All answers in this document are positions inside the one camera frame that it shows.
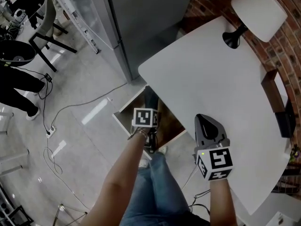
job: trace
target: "tiled floor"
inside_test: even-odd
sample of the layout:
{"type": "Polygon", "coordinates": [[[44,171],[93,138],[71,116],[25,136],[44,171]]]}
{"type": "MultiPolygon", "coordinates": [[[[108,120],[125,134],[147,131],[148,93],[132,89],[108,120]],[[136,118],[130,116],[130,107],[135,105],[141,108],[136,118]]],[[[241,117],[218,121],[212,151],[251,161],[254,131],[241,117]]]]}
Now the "tiled floor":
{"type": "MultiPolygon", "coordinates": [[[[30,29],[26,27],[19,39],[25,40],[30,29]]],[[[61,35],[58,40],[77,49],[76,54],[55,45],[51,45],[50,50],[43,49],[49,60],[57,57],[53,62],[58,69],[57,73],[54,74],[39,56],[24,66],[29,70],[49,73],[53,78],[53,91],[46,99],[45,124],[48,128],[56,113],[64,106],[92,100],[126,82],[121,71],[112,69],[102,59],[101,54],[96,55],[72,24],[69,24],[66,29],[69,33],[61,35]]],[[[137,79],[133,85],[126,84],[88,105],[69,107],[60,112],[54,123],[57,132],[49,139],[48,146],[53,151],[59,145],[63,146],[55,156],[56,163],[63,170],[63,173],[58,176],[87,208],[94,205],[107,172],[127,141],[125,132],[116,123],[112,114],[143,85],[142,79],[137,79]],[[101,102],[106,104],[105,107],[84,125],[82,120],[101,102]]],[[[27,98],[43,108],[43,101],[39,97],[28,93],[27,98]]],[[[0,137],[1,155],[24,151],[26,148],[30,151],[27,157],[1,165],[2,170],[18,164],[24,166],[23,170],[0,179],[14,203],[23,205],[26,212],[35,220],[35,224],[41,226],[52,224],[60,203],[88,210],[45,164],[43,152],[47,140],[42,116],[34,121],[27,121],[25,112],[6,105],[3,107],[5,112],[13,111],[15,115],[9,122],[8,136],[0,137]]],[[[166,156],[170,169],[181,187],[195,168],[191,156],[194,146],[194,140],[185,134],[170,146],[166,156]]],[[[191,203],[195,194],[207,188],[208,185],[197,171],[184,187],[183,192],[191,203]]],[[[208,196],[209,194],[204,197],[206,202],[209,201],[208,196]]],[[[195,211],[208,218],[202,209],[195,209],[195,211]]],[[[61,222],[70,220],[64,215],[62,217],[61,222]]]]}

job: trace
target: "white lamp shade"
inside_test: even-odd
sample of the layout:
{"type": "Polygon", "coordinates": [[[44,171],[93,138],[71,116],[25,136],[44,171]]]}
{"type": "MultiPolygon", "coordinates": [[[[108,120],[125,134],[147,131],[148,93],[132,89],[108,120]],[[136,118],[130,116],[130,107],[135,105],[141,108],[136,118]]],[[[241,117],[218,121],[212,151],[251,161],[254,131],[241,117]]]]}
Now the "white lamp shade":
{"type": "Polygon", "coordinates": [[[232,0],[232,7],[246,27],[268,42],[287,18],[277,0],[232,0]]]}

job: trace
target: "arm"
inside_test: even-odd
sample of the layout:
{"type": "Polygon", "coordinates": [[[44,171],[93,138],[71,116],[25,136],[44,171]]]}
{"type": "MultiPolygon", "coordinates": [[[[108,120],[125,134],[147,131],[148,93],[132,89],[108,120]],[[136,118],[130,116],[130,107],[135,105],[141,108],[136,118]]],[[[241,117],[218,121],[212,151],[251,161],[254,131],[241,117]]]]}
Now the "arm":
{"type": "Polygon", "coordinates": [[[136,133],[104,180],[100,195],[81,226],[118,226],[134,188],[145,137],[136,133]]]}
{"type": "Polygon", "coordinates": [[[210,182],[210,190],[210,225],[237,226],[228,180],[210,182]]]}

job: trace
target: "marker cube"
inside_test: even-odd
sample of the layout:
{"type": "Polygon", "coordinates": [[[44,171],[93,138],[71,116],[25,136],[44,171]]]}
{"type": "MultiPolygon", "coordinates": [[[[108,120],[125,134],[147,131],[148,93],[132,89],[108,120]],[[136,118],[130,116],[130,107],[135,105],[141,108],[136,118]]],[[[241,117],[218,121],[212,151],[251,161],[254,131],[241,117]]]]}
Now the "marker cube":
{"type": "Polygon", "coordinates": [[[134,108],[132,125],[135,127],[158,127],[158,111],[149,108],[134,108]]]}
{"type": "Polygon", "coordinates": [[[198,150],[196,164],[207,181],[225,179],[233,169],[229,147],[198,150]]]}

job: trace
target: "wooden drawer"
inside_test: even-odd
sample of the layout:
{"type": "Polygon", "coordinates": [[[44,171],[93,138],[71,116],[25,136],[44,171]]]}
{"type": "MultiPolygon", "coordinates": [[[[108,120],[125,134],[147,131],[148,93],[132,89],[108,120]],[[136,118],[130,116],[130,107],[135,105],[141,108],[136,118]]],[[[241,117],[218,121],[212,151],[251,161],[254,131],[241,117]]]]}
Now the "wooden drawer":
{"type": "MultiPolygon", "coordinates": [[[[134,115],[134,108],[144,108],[144,88],[143,87],[132,99],[129,100],[113,117],[126,132],[131,135],[131,125],[134,115]]],[[[157,131],[159,147],[166,146],[183,135],[186,130],[182,124],[171,113],[167,106],[159,99],[158,112],[160,117],[159,128],[157,131]]],[[[144,154],[151,158],[151,153],[144,150],[144,154]]]]}

